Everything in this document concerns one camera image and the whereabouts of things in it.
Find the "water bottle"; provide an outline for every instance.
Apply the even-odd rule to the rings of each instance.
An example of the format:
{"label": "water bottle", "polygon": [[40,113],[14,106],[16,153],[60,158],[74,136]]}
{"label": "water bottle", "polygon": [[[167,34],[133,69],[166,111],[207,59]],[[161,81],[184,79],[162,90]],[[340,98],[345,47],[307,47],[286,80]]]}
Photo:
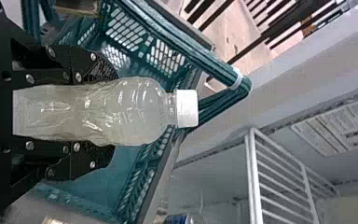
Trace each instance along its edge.
{"label": "water bottle", "polygon": [[82,86],[37,86],[14,91],[13,133],[44,140],[90,140],[140,146],[173,124],[198,125],[194,90],[167,93],[148,77]]}
{"label": "water bottle", "polygon": [[164,224],[205,224],[205,221],[199,214],[184,213],[167,216]]}

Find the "white wall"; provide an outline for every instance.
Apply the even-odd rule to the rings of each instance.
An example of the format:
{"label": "white wall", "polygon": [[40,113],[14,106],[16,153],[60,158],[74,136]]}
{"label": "white wall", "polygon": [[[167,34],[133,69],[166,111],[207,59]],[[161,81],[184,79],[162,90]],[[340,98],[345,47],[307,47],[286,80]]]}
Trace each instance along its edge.
{"label": "white wall", "polygon": [[358,196],[318,202],[322,224],[358,224]]}
{"label": "white wall", "polygon": [[250,214],[249,214],[249,201],[241,200],[237,202],[237,224],[247,224],[250,223]]}

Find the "teal plastic bin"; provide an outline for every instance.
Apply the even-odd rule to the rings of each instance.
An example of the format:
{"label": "teal plastic bin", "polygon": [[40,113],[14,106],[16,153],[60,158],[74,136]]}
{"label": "teal plastic bin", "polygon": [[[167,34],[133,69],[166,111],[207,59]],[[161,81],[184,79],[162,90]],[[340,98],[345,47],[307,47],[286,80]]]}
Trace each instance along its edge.
{"label": "teal plastic bin", "polygon": [[[152,77],[166,91],[195,89],[200,72],[215,77],[227,89],[199,101],[200,125],[217,116],[251,89],[247,77],[215,58],[205,45],[179,29],[166,15],[141,0],[103,0],[99,18],[70,18],[53,38],[54,44],[100,51],[119,77]],[[154,194],[172,143],[193,129],[170,126],[153,144],[117,147],[108,167],[76,181],[45,181],[34,193],[46,200],[73,207],[86,215],[119,224],[141,223],[140,211]]]}

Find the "metal rack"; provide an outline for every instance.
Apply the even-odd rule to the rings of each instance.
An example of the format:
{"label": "metal rack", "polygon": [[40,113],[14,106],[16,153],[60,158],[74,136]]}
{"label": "metal rack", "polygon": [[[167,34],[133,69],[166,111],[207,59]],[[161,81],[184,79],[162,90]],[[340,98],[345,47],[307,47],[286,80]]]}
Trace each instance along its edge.
{"label": "metal rack", "polygon": [[315,202],[336,188],[257,129],[244,142],[251,223],[319,224]]}
{"label": "metal rack", "polygon": [[[202,22],[198,29],[205,31],[233,2],[234,0],[226,0]],[[260,37],[228,60],[229,64],[234,64],[260,44],[264,43],[270,49],[275,49],[297,32],[315,26],[304,34],[305,38],[358,4],[358,0],[245,0],[244,2],[255,25],[260,29]],[[187,21],[194,24],[213,4],[215,4],[214,0],[190,1],[185,8],[185,12],[190,15]]]}

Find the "white bottle cap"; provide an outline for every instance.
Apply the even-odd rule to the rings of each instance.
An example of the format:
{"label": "white bottle cap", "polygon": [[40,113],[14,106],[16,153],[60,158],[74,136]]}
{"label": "white bottle cap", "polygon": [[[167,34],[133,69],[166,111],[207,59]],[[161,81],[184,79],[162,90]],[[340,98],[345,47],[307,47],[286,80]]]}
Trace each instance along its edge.
{"label": "white bottle cap", "polygon": [[197,91],[177,90],[175,94],[178,127],[185,128],[199,125],[199,99]]}

